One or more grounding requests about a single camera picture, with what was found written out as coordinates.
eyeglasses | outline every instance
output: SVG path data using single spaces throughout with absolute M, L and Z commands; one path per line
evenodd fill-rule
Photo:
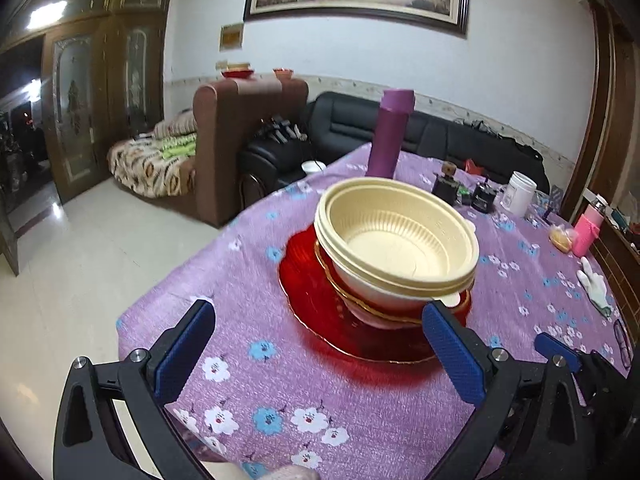
M 613 324 L 613 333 L 616 335 L 616 341 L 620 347 L 622 365 L 625 367 L 625 370 L 629 370 L 631 368 L 631 361 L 634 358 L 634 352 L 631 349 L 629 338 L 626 336 L 625 327 L 622 325 L 620 319 L 617 319 Z

blue gripper pad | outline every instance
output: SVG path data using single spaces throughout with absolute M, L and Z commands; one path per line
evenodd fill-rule
M 173 329 L 165 332 L 173 340 L 171 346 L 165 349 L 164 358 L 155 367 L 154 397 L 161 406 L 178 399 L 216 327 L 216 313 L 213 305 L 207 301 L 198 300 L 185 315 L 187 316 L 190 316 L 190 320 L 186 327 L 182 328 L 182 322 L 179 322 Z M 175 335 L 171 333 L 180 329 Z
M 580 355 L 546 332 L 536 336 L 533 341 L 533 348 L 548 360 L 551 360 L 554 355 L 561 355 L 566 359 L 566 365 L 572 374 L 578 373 L 582 368 Z
M 433 303 L 427 304 L 422 311 L 422 331 L 460 398 L 480 406 L 486 395 L 484 372 Z

white cup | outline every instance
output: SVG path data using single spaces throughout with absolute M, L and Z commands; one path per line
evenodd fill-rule
M 304 171 L 308 175 L 320 173 L 324 170 L 326 170 L 326 164 L 324 162 L 320 162 L 319 160 L 308 160 L 302 163 L 302 171 Z
M 502 197 L 502 207 L 509 213 L 523 217 L 536 192 L 536 183 L 528 176 L 514 171 Z

brown sofa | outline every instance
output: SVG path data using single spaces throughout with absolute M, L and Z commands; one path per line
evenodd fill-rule
M 299 79 L 228 79 L 198 88 L 193 97 L 198 125 L 195 194 L 166 200 L 175 200 L 176 209 L 206 223 L 223 226 L 241 209 L 238 152 L 258 131 L 260 120 L 278 114 L 296 122 L 307 97 L 308 86 Z

stacked bowl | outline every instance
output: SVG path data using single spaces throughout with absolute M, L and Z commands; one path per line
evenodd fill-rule
M 341 181 L 322 196 L 314 227 L 349 292 L 376 306 L 368 314 L 419 319 L 429 300 L 456 306 L 460 292 L 473 285 L 479 249 L 471 225 L 410 184 L 371 177 Z M 370 320 L 357 305 L 347 306 L 363 322 Z

